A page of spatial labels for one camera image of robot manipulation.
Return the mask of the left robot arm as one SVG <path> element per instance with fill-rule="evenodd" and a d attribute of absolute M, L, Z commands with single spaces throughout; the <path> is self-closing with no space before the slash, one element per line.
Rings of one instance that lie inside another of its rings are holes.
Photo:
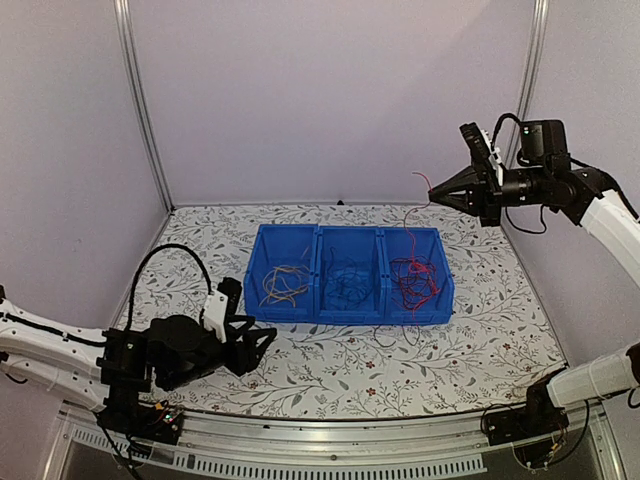
<path fill-rule="evenodd" d="M 139 396 L 159 388 L 170 392 L 219 368 L 236 376 L 254 371 L 277 336 L 237 312 L 242 285 L 226 277 L 213 284 L 207 267 L 185 245 L 169 243 L 154 254 L 177 250 L 202 273 L 206 296 L 197 318 L 154 318 L 136 330 L 82 328 L 32 314 L 1 300 L 1 371 L 15 382 L 33 380 L 63 399 L 93 412 L 108 410 L 128 434 L 148 426 Z"/>

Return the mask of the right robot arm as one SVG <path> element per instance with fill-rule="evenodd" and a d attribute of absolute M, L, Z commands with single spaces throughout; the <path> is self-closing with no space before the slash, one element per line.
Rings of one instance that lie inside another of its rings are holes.
<path fill-rule="evenodd" d="M 459 130 L 470 152 L 470 164 L 433 187 L 431 202 L 476 217 L 483 226 L 498 226 L 511 207 L 539 205 L 563 213 L 595 238 L 626 273 L 639 279 L 639 216 L 616 180 L 607 172 L 572 158 L 561 121 L 517 123 L 518 166 L 507 168 L 495 144 L 497 135 L 475 123 Z M 517 415 L 517 427 L 537 436 L 552 424 L 556 409 L 604 399 L 639 386 L 639 346 L 554 373 L 528 390 L 528 406 Z"/>

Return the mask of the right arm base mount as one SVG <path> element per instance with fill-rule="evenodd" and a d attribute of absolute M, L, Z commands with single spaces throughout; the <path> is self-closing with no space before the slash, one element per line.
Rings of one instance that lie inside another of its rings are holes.
<path fill-rule="evenodd" d="M 550 435 L 551 439 L 542 444 L 515 449 L 516 460 L 531 470 L 551 465 L 566 444 L 568 426 L 565 410 L 553 405 L 542 384 L 535 384 L 527 389 L 523 406 L 491 406 L 483 412 L 480 420 L 480 429 L 491 446 Z"/>

